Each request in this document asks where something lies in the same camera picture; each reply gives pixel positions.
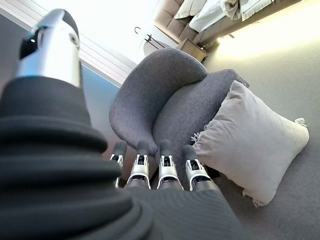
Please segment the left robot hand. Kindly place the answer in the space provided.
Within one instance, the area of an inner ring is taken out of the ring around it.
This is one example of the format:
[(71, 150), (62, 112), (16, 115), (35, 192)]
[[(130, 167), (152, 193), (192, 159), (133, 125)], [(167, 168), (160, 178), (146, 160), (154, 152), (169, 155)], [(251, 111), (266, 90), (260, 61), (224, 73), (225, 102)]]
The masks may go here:
[(60, 8), (21, 41), (0, 98), (1, 239), (248, 239), (211, 180), (194, 191), (115, 186), (121, 167), (102, 158), (107, 142), (91, 126), (79, 43)]

